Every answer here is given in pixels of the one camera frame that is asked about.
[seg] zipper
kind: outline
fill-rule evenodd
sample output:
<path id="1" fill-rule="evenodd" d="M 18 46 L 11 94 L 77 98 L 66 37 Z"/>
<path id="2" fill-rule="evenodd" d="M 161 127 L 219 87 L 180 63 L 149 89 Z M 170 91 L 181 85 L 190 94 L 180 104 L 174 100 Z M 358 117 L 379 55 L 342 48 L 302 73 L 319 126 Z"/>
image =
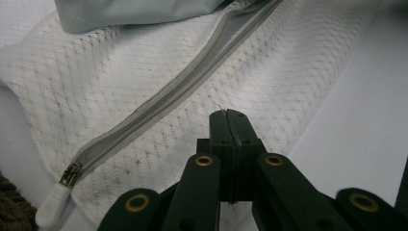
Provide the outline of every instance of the zipper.
<path id="1" fill-rule="evenodd" d="M 52 227 L 78 181 L 180 105 L 270 16 L 281 1 L 259 0 L 243 10 L 225 14 L 204 49 L 173 81 L 113 130 L 79 150 L 60 183 L 54 186 L 38 209 L 38 226 Z"/>

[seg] mesh laundry bag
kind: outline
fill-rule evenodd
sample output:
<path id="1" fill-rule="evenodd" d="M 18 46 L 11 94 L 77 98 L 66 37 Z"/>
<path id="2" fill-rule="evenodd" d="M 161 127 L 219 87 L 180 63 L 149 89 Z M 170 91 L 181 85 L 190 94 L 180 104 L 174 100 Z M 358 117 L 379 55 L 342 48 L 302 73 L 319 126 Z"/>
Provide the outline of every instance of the mesh laundry bag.
<path id="1" fill-rule="evenodd" d="M 187 20 L 82 35 L 65 33 L 51 13 L 21 42 L 1 48 L 1 81 L 19 97 L 46 169 L 59 180 L 82 147 L 160 98 L 212 42 L 224 16 L 253 4 L 237 0 Z M 211 74 L 77 183 L 72 197 L 90 220 L 98 224 L 126 191 L 161 192 L 177 182 L 219 107 L 246 114 L 268 151 L 291 151 L 378 2 L 268 4 L 279 5 Z M 221 230 L 233 230 L 247 209 L 223 206 Z"/>

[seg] zipper pull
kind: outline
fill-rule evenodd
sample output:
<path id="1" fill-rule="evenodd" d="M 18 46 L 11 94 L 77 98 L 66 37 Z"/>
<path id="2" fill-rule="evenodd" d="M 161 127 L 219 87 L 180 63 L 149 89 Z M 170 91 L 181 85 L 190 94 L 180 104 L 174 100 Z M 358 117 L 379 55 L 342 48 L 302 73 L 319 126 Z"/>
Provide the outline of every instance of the zipper pull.
<path id="1" fill-rule="evenodd" d="M 66 169 L 60 183 L 54 185 L 50 194 L 47 195 L 37 210 L 36 223 L 38 227 L 50 228 L 58 222 L 72 187 L 81 175 L 81 170 L 82 165 L 79 163 L 73 163 Z"/>

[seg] brass grommet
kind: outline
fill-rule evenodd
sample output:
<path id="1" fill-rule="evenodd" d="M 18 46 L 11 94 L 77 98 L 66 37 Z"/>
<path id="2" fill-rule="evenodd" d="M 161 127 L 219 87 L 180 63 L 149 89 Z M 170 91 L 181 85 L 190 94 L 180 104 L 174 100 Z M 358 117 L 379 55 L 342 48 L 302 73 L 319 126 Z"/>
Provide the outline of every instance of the brass grommet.
<path id="1" fill-rule="evenodd" d="M 214 162 L 213 158 L 208 156 L 200 156 L 195 158 L 195 163 L 203 167 L 210 166 L 213 164 L 213 162 Z"/>
<path id="2" fill-rule="evenodd" d="M 352 205 L 366 212 L 375 213 L 380 209 L 375 200 L 362 193 L 354 192 L 348 199 Z"/>
<path id="3" fill-rule="evenodd" d="M 141 205 L 134 206 L 132 204 L 132 202 L 134 200 L 137 200 L 137 199 L 141 199 L 141 200 L 143 200 L 143 202 L 142 202 Z M 140 212 L 140 211 L 144 210 L 149 205 L 149 203 L 150 203 L 150 198 L 146 194 L 139 193 L 139 194 L 136 194 L 136 195 L 130 197 L 126 201 L 125 208 L 129 212 L 136 213 L 136 212 Z"/>
<path id="4" fill-rule="evenodd" d="M 267 157 L 265 158 L 265 162 L 266 162 L 268 165 L 276 166 L 276 167 L 283 165 L 283 160 L 282 160 L 282 158 L 280 158 L 280 157 L 278 157 L 278 156 L 267 156 Z"/>

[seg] white mesh fabric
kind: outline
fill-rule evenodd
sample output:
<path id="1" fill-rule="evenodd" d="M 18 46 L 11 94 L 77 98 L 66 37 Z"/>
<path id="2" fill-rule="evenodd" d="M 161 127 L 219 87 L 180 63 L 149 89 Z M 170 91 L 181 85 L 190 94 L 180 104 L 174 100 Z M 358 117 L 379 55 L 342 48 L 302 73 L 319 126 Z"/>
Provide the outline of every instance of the white mesh fabric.
<path id="1" fill-rule="evenodd" d="M 109 131 L 174 78 L 199 52 L 220 16 L 112 27 L 67 35 L 52 14 L 16 46 L 0 50 L 0 78 L 19 97 L 38 153 L 58 179 L 76 151 Z M 208 137 L 208 115 L 245 113 L 268 151 L 288 154 L 330 91 L 376 1 L 286 0 L 184 103 L 98 167 L 73 190 L 99 223 L 134 188 L 175 183 Z M 244 208 L 223 210 L 231 230 Z"/>
<path id="2" fill-rule="evenodd" d="M 0 47 L 23 40 L 45 16 L 55 10 L 53 0 L 1 0 Z"/>

